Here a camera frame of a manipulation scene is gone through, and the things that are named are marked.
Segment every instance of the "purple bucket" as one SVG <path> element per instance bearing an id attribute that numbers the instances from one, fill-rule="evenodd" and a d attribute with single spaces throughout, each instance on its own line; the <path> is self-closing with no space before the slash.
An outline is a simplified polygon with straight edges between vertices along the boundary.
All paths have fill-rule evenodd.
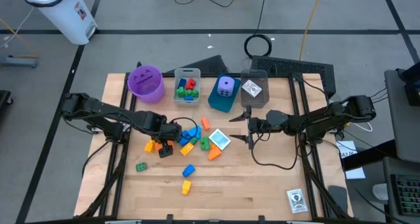
<path id="1" fill-rule="evenodd" d="M 127 85 L 145 103 L 159 102 L 165 94 L 162 73 L 154 66 L 139 66 L 133 70 Z"/>

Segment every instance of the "keyboard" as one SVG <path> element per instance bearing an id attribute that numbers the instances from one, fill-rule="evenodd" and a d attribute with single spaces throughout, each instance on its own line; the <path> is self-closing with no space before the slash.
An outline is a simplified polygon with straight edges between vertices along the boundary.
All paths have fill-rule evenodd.
<path id="1" fill-rule="evenodd" d="M 420 176 L 391 175 L 391 183 L 398 213 L 420 217 Z"/>

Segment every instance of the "yellow block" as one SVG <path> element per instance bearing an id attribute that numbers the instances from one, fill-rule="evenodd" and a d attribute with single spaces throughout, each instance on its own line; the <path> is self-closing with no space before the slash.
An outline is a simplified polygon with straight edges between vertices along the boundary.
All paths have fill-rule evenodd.
<path id="1" fill-rule="evenodd" d="M 146 143 L 146 146 L 144 147 L 144 151 L 146 152 L 153 152 L 155 148 L 155 142 L 153 140 L 150 140 Z"/>
<path id="2" fill-rule="evenodd" d="M 191 189 L 191 181 L 184 181 L 184 184 L 182 184 L 182 194 L 187 195 L 188 192 L 190 192 L 190 189 Z"/>
<path id="3" fill-rule="evenodd" d="M 194 145 L 192 143 L 188 143 L 182 148 L 180 151 L 182 155 L 187 155 L 192 149 L 194 148 Z"/>

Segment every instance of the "wooden table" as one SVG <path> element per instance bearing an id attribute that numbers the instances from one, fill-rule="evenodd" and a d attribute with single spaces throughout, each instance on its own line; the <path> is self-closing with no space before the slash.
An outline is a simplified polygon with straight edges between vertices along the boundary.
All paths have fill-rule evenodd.
<path id="1" fill-rule="evenodd" d="M 109 74 L 106 81 L 102 101 L 119 106 L 125 74 Z M 314 86 L 322 88 L 318 74 L 306 74 L 305 80 Z M 174 105 L 172 97 L 174 79 L 164 78 L 165 96 L 157 104 L 144 104 L 137 100 L 136 110 L 151 110 L 165 114 L 168 119 L 180 116 L 191 117 L 197 123 L 202 116 L 209 120 L 210 131 L 203 131 L 203 135 L 210 135 L 215 129 L 220 129 L 226 135 L 247 134 L 246 122 L 229 123 L 228 120 L 239 116 L 244 108 L 241 106 L 240 93 L 229 113 L 210 108 L 208 96 L 215 84 L 216 78 L 201 79 L 201 101 L 197 107 L 178 107 Z M 253 116 L 265 118 L 270 109 L 281 110 L 293 114 L 289 82 L 287 78 L 270 78 L 270 101 L 262 109 L 253 108 Z M 297 95 L 300 95 L 297 82 Z M 316 110 L 326 105 L 321 92 L 305 85 L 310 110 Z M 127 100 L 129 107 L 131 95 Z M 299 111 L 303 112 L 301 98 L 298 96 Z M 193 125 L 188 120 L 179 120 L 183 128 Z M 332 135 L 325 139 L 335 143 Z M 258 215 L 265 215 L 267 220 L 311 220 L 310 212 L 292 214 L 286 195 L 287 190 L 302 189 L 306 204 L 305 177 L 302 161 L 298 158 L 296 166 L 289 171 L 275 167 L 259 166 L 251 157 L 247 145 L 237 139 L 226 147 L 221 157 L 209 161 L 207 152 L 196 147 L 187 155 L 182 156 L 180 146 L 176 145 L 174 154 L 167 158 L 159 158 L 157 152 L 147 154 L 145 144 L 150 140 L 138 131 L 131 133 L 127 165 L 121 200 L 119 219 L 166 219 L 171 213 L 175 219 L 225 219 L 225 220 L 256 220 Z M 295 157 L 294 138 L 283 133 L 271 134 L 268 142 L 258 142 L 255 156 L 260 162 L 270 162 L 281 166 L 290 166 Z M 94 135 L 90 153 L 104 142 L 103 135 Z M 98 153 L 87 165 L 75 215 L 85 211 L 96 198 L 105 180 L 106 169 L 110 157 L 111 146 Z M 345 176 L 337 149 L 327 143 L 318 145 L 322 173 L 325 186 L 339 185 L 346 187 Z M 146 162 L 148 169 L 136 172 L 135 166 Z M 188 196 L 181 194 L 182 182 L 185 178 L 182 171 L 188 164 L 193 164 L 196 171 L 187 180 L 192 181 L 192 188 Z M 318 216 L 322 216 L 322 205 L 319 192 L 314 186 L 314 195 Z M 111 213 L 114 190 L 110 192 L 107 214 Z M 350 201 L 348 213 L 352 215 Z"/>

